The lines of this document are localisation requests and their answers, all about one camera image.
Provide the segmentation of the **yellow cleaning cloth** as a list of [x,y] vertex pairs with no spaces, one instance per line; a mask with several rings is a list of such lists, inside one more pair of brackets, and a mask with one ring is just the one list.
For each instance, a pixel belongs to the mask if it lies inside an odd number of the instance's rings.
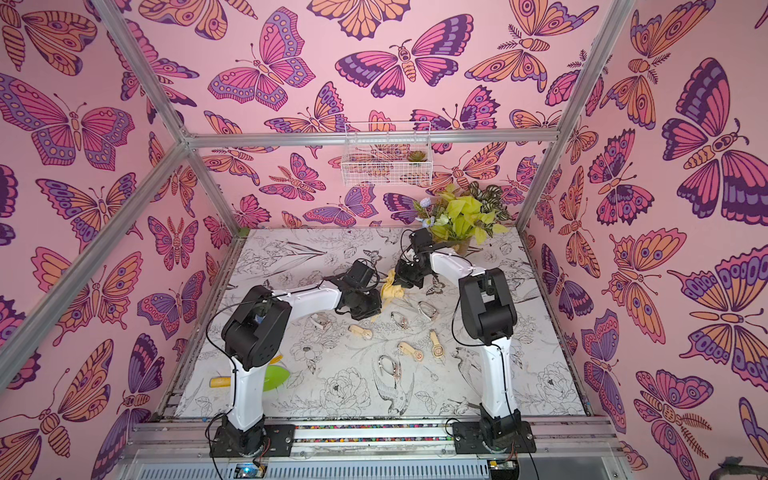
[[391,269],[387,273],[386,279],[380,290],[380,296],[384,306],[388,305],[393,300],[399,300],[405,297],[404,288],[395,283],[394,269]]

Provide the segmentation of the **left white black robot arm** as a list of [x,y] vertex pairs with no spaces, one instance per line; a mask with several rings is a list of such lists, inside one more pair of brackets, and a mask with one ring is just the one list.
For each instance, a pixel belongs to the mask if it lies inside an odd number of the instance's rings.
[[267,367],[280,350],[289,323],[332,310],[359,321],[381,312],[379,272],[364,260],[327,276],[313,287],[278,292],[252,287],[221,331],[222,352],[232,363],[230,407],[221,417],[214,445],[246,457],[267,450],[262,394]]

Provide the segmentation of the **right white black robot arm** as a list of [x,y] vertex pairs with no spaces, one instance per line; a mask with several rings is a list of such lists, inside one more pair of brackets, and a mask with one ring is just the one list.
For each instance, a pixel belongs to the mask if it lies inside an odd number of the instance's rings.
[[435,242],[426,228],[410,231],[408,239],[395,266],[396,285],[422,287],[427,276],[438,276],[458,288],[453,317],[471,339],[460,345],[477,349],[482,362],[480,438],[491,451],[534,453],[533,433],[522,420],[508,372],[518,315],[504,272],[474,265],[447,242]]

